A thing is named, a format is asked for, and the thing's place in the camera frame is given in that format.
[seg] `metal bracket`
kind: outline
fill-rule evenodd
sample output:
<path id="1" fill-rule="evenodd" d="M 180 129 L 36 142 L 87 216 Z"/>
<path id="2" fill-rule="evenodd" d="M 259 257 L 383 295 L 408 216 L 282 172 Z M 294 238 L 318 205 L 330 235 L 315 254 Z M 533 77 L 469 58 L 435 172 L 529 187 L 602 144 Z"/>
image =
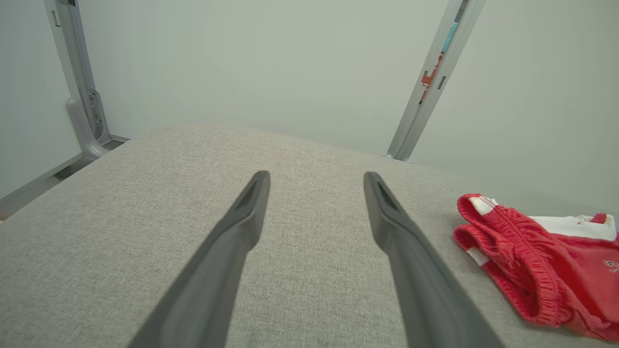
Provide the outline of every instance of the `metal bracket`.
<path id="1" fill-rule="evenodd" d="M 70 98 L 67 100 L 66 107 L 84 157 L 89 160 L 96 160 L 107 154 L 109 150 L 101 146 L 90 132 L 90 125 L 82 103 L 76 98 Z"/>
<path id="2" fill-rule="evenodd" d="M 90 102 L 87 103 L 86 106 L 90 108 L 91 115 L 95 122 L 93 127 L 93 135 L 95 136 L 95 139 L 100 139 L 101 135 L 103 135 L 104 128 L 103 105 L 101 104 L 101 96 L 96 89 L 90 88 L 88 89 L 88 98 Z"/>

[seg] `clothing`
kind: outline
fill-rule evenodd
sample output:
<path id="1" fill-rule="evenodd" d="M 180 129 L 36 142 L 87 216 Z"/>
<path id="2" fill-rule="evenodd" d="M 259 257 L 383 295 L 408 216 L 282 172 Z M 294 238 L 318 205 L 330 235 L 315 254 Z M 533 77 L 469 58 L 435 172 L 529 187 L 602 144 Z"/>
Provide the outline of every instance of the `clothing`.
<path id="1" fill-rule="evenodd" d="M 544 326 L 619 341 L 619 239 L 614 218 L 527 217 L 480 194 L 457 202 L 454 231 L 516 311 Z"/>

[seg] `gray metal frame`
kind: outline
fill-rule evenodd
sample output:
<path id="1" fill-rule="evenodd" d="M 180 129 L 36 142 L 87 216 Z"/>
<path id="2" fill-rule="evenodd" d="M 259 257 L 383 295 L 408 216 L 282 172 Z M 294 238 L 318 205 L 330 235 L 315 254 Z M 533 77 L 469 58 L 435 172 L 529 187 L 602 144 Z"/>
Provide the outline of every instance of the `gray metal frame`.
<path id="1" fill-rule="evenodd" d="M 410 155 L 412 154 L 415 145 L 417 145 L 423 129 L 428 123 L 428 120 L 432 115 L 432 111 L 434 111 L 443 90 L 449 82 L 449 78 L 456 67 L 460 54 L 462 54 L 462 51 L 464 50 L 464 46 L 469 39 L 470 33 L 473 30 L 473 27 L 475 26 L 485 3 L 486 0 L 468 0 L 468 4 L 462 13 L 462 18 L 458 22 L 458 26 L 454 32 L 454 36 L 451 38 L 447 52 L 445 52 L 441 65 L 436 71 L 434 83 L 430 85 L 428 88 L 428 93 L 423 99 L 423 103 L 419 105 L 417 114 L 410 123 L 410 128 L 404 138 L 402 146 L 394 156 L 395 159 L 412 162 L 410 160 Z"/>
<path id="2" fill-rule="evenodd" d="M 449 0 L 447 3 L 447 8 L 443 14 L 441 23 L 438 26 L 438 30 L 434 36 L 434 40 L 432 41 L 426 60 L 423 63 L 422 70 L 417 77 L 417 83 L 413 88 L 408 104 L 406 104 L 404 115 L 402 115 L 400 124 L 396 129 L 396 134 L 391 141 L 391 145 L 389 145 L 389 150 L 387 150 L 385 157 L 395 158 L 396 154 L 402 147 L 404 140 L 406 139 L 406 134 L 409 131 L 419 109 L 419 101 L 422 99 L 423 92 L 425 91 L 425 87 L 422 85 L 422 77 L 424 75 L 432 75 L 436 62 L 438 62 L 438 57 L 441 55 L 441 50 L 445 45 L 445 40 L 449 35 L 449 31 L 451 31 L 451 27 L 454 25 L 454 19 L 458 15 L 462 2 L 463 0 Z"/>
<path id="3" fill-rule="evenodd" d="M 110 141 L 110 135 L 94 89 L 79 7 L 76 0 L 45 0 L 45 8 L 71 93 L 67 112 L 84 157 L 95 160 L 109 152 L 101 143 Z"/>

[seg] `white stripe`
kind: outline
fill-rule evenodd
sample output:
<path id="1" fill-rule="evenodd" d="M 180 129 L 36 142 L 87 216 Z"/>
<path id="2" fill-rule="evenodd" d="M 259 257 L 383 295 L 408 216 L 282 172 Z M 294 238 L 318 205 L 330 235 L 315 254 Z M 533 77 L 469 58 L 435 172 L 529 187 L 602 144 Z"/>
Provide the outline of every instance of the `white stripe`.
<path id="1" fill-rule="evenodd" d="M 466 253 L 469 254 L 469 256 L 473 258 L 479 266 L 483 266 L 483 264 L 490 260 L 486 255 L 484 255 L 484 253 L 482 253 L 481 250 L 477 248 L 469 248 Z"/>
<path id="2" fill-rule="evenodd" d="M 583 237 L 614 241 L 617 239 L 615 219 L 612 215 L 606 215 L 606 222 L 597 224 L 591 222 L 593 217 L 580 216 L 529 216 L 540 224 L 549 233 L 555 233 L 568 237 Z"/>
<path id="3" fill-rule="evenodd" d="M 493 206 L 486 203 L 486 200 L 483 198 L 484 198 L 483 196 L 469 198 L 469 202 L 473 204 L 473 207 L 475 208 L 475 210 L 482 216 L 491 212 L 492 209 L 494 208 Z"/>

